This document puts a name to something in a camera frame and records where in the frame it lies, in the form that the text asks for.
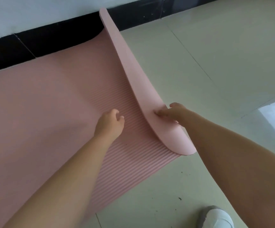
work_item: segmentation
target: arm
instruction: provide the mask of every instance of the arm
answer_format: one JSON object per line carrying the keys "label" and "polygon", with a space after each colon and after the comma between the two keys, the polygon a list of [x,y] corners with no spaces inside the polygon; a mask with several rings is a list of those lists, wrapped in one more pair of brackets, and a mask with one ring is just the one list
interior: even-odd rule
{"label": "arm", "polygon": [[170,107],[156,113],[186,128],[209,173],[246,225],[275,227],[275,154],[179,103]]}
{"label": "arm", "polygon": [[69,159],[15,213],[4,228],[69,228],[82,219],[104,156],[121,134],[124,117],[117,110],[98,120],[94,137]]}

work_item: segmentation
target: exercise mat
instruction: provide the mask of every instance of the exercise mat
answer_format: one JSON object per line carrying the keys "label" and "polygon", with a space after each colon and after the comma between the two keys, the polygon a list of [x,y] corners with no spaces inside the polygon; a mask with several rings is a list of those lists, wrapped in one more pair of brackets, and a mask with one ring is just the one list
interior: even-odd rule
{"label": "exercise mat", "polygon": [[195,152],[106,9],[83,44],[0,71],[0,227],[94,133],[104,111],[125,117],[104,159],[86,217],[180,154]]}

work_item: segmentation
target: hand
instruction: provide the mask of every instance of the hand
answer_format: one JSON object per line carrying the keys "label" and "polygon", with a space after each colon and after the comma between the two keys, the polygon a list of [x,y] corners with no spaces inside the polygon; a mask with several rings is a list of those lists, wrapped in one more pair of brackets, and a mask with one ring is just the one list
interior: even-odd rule
{"label": "hand", "polygon": [[112,109],[102,114],[95,127],[94,137],[100,136],[113,142],[124,129],[125,119],[124,116],[120,116],[117,120],[116,115],[118,110]]}
{"label": "hand", "polygon": [[181,126],[184,126],[185,115],[189,111],[180,103],[171,103],[170,108],[155,110],[155,113],[159,116],[165,116],[177,121]]}

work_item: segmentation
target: shoe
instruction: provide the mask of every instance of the shoe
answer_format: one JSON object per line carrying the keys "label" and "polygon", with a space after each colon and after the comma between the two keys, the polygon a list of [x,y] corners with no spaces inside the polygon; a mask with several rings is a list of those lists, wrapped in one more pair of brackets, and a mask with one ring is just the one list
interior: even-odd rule
{"label": "shoe", "polygon": [[197,220],[197,228],[234,228],[234,223],[224,210],[217,206],[204,208]]}

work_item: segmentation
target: tile floor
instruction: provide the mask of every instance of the tile floor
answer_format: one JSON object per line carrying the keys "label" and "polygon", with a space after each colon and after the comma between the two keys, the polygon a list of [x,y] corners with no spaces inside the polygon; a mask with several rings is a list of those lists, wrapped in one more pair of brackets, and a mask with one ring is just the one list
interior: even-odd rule
{"label": "tile floor", "polygon": [[[275,152],[275,124],[258,110],[266,107],[275,119],[275,0],[219,0],[122,35],[165,103],[183,103]],[[194,154],[173,161],[82,227],[192,228],[208,205],[246,227]]]}

